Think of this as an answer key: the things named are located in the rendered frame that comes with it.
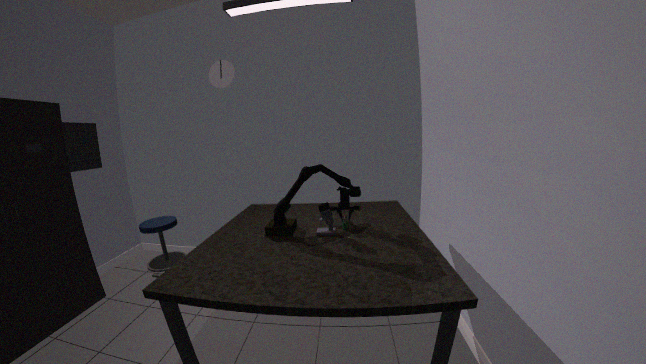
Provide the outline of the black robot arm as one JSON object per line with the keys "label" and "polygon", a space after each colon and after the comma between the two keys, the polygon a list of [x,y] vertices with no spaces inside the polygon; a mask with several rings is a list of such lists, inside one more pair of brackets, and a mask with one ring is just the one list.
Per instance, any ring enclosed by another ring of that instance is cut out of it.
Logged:
{"label": "black robot arm", "polygon": [[287,223],[287,219],[285,217],[285,212],[288,211],[288,209],[291,207],[290,206],[290,201],[294,197],[294,195],[297,193],[299,188],[302,186],[302,184],[309,179],[312,174],[315,174],[317,172],[323,172],[324,174],[328,175],[329,177],[333,178],[336,180],[341,186],[347,187],[346,188],[341,188],[339,187],[337,190],[340,190],[340,197],[360,197],[361,196],[361,190],[359,186],[353,187],[351,184],[351,180],[340,176],[336,174],[335,172],[331,171],[330,169],[326,168],[324,165],[319,164],[316,166],[311,166],[311,167],[303,167],[298,179],[294,183],[294,185],[291,187],[289,192],[286,194],[286,196],[280,200],[280,202],[277,204],[277,208],[274,210],[274,227],[277,226],[285,226]]}

